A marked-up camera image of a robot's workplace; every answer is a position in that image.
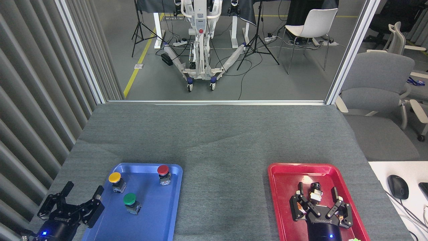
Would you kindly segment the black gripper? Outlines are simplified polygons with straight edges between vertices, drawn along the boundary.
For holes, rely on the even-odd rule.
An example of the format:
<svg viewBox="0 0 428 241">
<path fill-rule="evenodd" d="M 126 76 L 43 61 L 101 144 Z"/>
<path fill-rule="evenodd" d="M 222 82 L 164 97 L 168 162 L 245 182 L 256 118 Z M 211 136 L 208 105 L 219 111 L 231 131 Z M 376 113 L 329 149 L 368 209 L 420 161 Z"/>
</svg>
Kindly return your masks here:
<svg viewBox="0 0 428 241">
<path fill-rule="evenodd" d="M 338 195 L 336 187 L 331 189 L 334 205 L 316 206 L 304 196 L 304 185 L 298 183 L 298 191 L 290 198 L 294 221 L 306 220 L 309 241 L 342 241 L 339 227 L 353 226 L 351 205 Z"/>
<path fill-rule="evenodd" d="M 100 200 L 104 188 L 98 186 L 92 199 L 65 211 L 66 197 L 73 187 L 73 182 L 68 181 L 61 192 L 47 196 L 37 216 L 42 220 L 49 219 L 37 232 L 34 241 L 71 241 L 80 223 L 90 229 L 95 225 L 105 208 Z"/>
</svg>

